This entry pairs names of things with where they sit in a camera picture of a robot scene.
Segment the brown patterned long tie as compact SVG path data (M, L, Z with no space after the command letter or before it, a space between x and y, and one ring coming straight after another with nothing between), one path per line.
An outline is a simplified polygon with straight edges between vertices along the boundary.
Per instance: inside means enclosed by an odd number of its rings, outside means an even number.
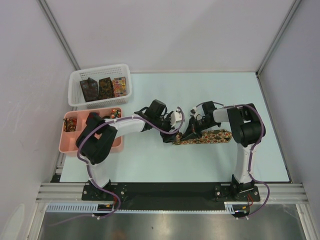
M174 146L196 145L196 144L224 144L229 143L233 138L232 133L226 129L205 130L202 137L195 139L182 140L182 134L176 136L172 143Z

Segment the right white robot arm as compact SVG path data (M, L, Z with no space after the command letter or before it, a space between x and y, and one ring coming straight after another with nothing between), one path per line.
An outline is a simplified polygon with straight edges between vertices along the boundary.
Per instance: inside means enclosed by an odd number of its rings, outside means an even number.
M266 134L266 128L253 103L237 104L217 108L216 102L207 101L200 104L204 116L196 117L196 108L192 109L188 127L181 140L193 140L202 137L203 131L229 123L231 135L237 143L237 160L232 174L227 196L242 201L255 186L252 174L255 148Z

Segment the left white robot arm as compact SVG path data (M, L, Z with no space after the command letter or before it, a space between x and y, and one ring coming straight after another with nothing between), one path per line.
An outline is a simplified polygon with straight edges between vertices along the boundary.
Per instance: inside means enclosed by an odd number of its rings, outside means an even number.
M77 158L86 165L89 182L94 186L93 194L100 200L110 196L110 179L94 173L111 152L115 139L131 133L142 133L151 129L159 131L163 142L171 143L185 121L183 110L168 112L167 106L155 99L150 106L135 111L130 116L119 118L102 118L96 113L90 113L86 127L80 133L75 145Z

